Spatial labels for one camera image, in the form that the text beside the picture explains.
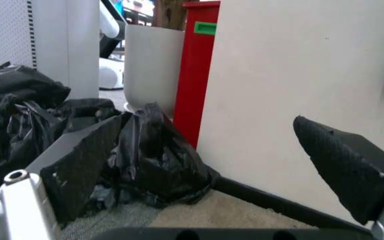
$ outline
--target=textured rubber pad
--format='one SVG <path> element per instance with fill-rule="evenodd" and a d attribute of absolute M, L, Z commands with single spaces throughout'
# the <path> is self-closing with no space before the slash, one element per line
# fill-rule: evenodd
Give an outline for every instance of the textured rubber pad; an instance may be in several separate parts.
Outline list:
<path fill-rule="evenodd" d="M 88 202 L 116 145 L 122 119 L 113 116 L 62 135 L 26 168 L 41 176 L 59 223 L 74 220 Z"/>
<path fill-rule="evenodd" d="M 375 220 L 384 206 L 384 151 L 361 135 L 302 116 L 293 127 L 318 173 L 353 218 L 363 225 Z"/>

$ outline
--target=red container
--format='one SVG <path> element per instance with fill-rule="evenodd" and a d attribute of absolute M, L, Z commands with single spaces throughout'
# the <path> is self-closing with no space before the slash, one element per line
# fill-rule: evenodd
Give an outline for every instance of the red container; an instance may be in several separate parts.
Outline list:
<path fill-rule="evenodd" d="M 220 1 L 185 2 L 186 31 L 181 56 L 174 125 L 197 147 Z"/>

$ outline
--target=white wall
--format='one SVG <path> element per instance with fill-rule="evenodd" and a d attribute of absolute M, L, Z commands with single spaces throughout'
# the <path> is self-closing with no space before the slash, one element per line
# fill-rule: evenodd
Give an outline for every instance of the white wall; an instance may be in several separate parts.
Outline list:
<path fill-rule="evenodd" d="M 37 69 L 72 90 L 99 96 L 99 1 L 33 0 Z"/>
<path fill-rule="evenodd" d="M 297 115 L 384 149 L 384 1 L 224 0 L 198 152 L 222 175 L 352 221 Z"/>

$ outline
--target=gray carpet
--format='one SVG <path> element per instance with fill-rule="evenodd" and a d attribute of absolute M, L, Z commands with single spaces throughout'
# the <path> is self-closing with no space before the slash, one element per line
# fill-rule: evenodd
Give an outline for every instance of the gray carpet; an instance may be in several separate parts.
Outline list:
<path fill-rule="evenodd" d="M 106 230 L 119 227 L 146 227 L 161 212 L 143 203 L 119 205 L 92 217 L 78 218 L 61 232 L 63 240 L 88 240 Z"/>
<path fill-rule="evenodd" d="M 78 218 L 62 231 L 62 239 L 88 240 L 106 230 L 119 227 L 313 228 L 271 209 L 212 190 L 194 205 L 177 204 L 161 210 L 133 203 L 102 211 L 93 217 Z"/>

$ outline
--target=black plastic bag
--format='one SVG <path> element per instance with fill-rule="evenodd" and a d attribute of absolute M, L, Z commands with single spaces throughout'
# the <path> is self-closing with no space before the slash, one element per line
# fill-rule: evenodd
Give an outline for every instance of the black plastic bag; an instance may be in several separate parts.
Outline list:
<path fill-rule="evenodd" d="M 47 149 L 63 132 L 66 121 L 58 119 L 33 101 L 0 108 L 0 120 L 7 122 L 0 129 L 0 186 L 6 174 L 25 168 Z"/>
<path fill-rule="evenodd" d="M 0 66 L 0 102 L 7 95 L 19 101 L 32 100 L 42 108 L 55 108 L 68 97 L 71 89 L 39 71 L 6 62 Z"/>
<path fill-rule="evenodd" d="M 138 110 L 121 130 L 116 167 L 120 200 L 139 197 L 165 207 L 198 202 L 215 184 L 219 173 L 174 128 L 156 103 Z"/>
<path fill-rule="evenodd" d="M 26 168 L 63 133 L 119 114 L 107 99 L 64 102 L 69 92 L 32 68 L 0 66 L 0 185 L 6 174 Z"/>
<path fill-rule="evenodd" d="M 53 114 L 67 118 L 63 133 L 71 133 L 121 113 L 115 109 L 114 103 L 109 99 L 86 98 L 67 100 Z"/>

